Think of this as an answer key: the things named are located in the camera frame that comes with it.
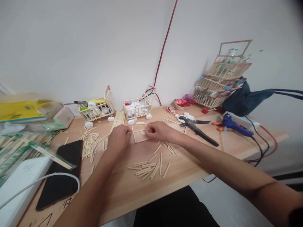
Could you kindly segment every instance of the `person's left hand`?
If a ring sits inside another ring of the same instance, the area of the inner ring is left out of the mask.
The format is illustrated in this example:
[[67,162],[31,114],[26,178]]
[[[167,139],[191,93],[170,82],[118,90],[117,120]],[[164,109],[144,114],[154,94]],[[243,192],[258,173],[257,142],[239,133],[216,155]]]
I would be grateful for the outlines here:
[[132,134],[131,129],[125,125],[119,125],[113,129],[108,137],[107,150],[121,154],[129,145],[129,139]]

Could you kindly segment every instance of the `red wire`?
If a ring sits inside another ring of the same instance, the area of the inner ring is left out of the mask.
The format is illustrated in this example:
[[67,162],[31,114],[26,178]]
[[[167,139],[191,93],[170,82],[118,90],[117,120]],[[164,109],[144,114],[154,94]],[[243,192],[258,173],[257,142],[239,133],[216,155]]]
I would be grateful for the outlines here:
[[159,96],[157,95],[157,93],[155,93],[155,94],[156,94],[156,96],[157,96],[157,98],[158,98],[158,100],[159,100],[160,106],[162,106],[161,101],[160,101],[160,99],[159,99]]
[[167,37],[168,37],[168,34],[169,34],[171,22],[172,22],[172,20],[173,20],[174,14],[175,14],[175,9],[176,9],[176,6],[177,6],[177,2],[178,2],[178,0],[176,0],[175,6],[174,6],[174,10],[173,10],[173,13],[172,13],[171,18],[170,18],[170,23],[169,23],[169,27],[168,27],[168,30],[167,30],[167,33],[166,33],[166,37],[165,37],[165,40],[164,40],[164,44],[163,44],[163,47],[162,47],[162,51],[161,51],[161,55],[160,55],[160,60],[159,60],[158,68],[157,68],[157,72],[156,72],[156,77],[155,77],[154,86],[156,85],[156,81],[157,81],[157,77],[158,77],[158,72],[159,72],[159,68],[160,68],[160,64],[161,64],[161,60],[162,60],[162,55],[163,55],[164,47],[165,47],[166,40],[167,40]]
[[[262,129],[264,129],[264,131],[267,132],[267,133],[270,135],[270,137],[271,137],[271,138],[274,140],[274,142],[275,142],[275,148],[272,150],[272,152],[270,152],[269,154],[263,156],[263,158],[265,158],[265,157],[268,157],[268,156],[272,155],[273,153],[275,153],[275,151],[276,151],[277,148],[278,148],[278,142],[277,142],[276,139],[273,137],[273,135],[272,135],[269,131],[267,131],[267,129],[265,129],[263,126],[260,126],[260,127],[261,127]],[[246,160],[246,161],[259,161],[259,159],[255,159],[255,160]]]

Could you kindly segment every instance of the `smartphone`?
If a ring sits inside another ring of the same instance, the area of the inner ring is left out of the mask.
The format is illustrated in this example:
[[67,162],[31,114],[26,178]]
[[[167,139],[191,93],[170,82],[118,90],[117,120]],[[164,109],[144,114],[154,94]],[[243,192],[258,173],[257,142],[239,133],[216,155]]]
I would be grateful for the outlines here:
[[[70,173],[79,177],[81,167],[83,140],[78,140],[63,146],[57,150],[57,154],[69,161],[71,164],[77,165],[76,168],[69,170],[56,162],[53,162],[49,168],[48,174],[63,172]],[[77,191],[78,184],[75,179],[68,176],[52,176],[46,179],[44,188],[36,206],[36,211],[42,211],[50,207],[56,202],[66,199]]]

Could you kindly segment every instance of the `floor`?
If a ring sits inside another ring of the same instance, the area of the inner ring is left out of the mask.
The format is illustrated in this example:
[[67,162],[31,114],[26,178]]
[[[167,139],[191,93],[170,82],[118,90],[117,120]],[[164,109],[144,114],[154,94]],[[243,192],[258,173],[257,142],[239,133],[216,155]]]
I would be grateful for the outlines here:
[[[190,187],[221,227],[273,226],[250,202],[218,178],[211,183],[200,180]],[[132,211],[102,227],[132,227],[135,215],[136,211]]]

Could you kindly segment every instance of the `bag strap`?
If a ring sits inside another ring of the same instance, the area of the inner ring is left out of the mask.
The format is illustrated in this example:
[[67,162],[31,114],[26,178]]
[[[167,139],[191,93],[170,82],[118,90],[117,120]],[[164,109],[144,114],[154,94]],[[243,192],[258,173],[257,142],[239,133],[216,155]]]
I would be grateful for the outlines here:
[[290,96],[296,99],[300,99],[303,100],[303,96],[300,95],[295,95],[295,94],[289,94],[289,93],[284,93],[284,92],[278,92],[278,91],[285,91],[285,92],[293,92],[293,93],[299,93],[303,95],[303,91],[300,90],[290,90],[290,89],[274,89],[274,93],[275,94],[280,94],[280,95],[286,95],[286,96]]

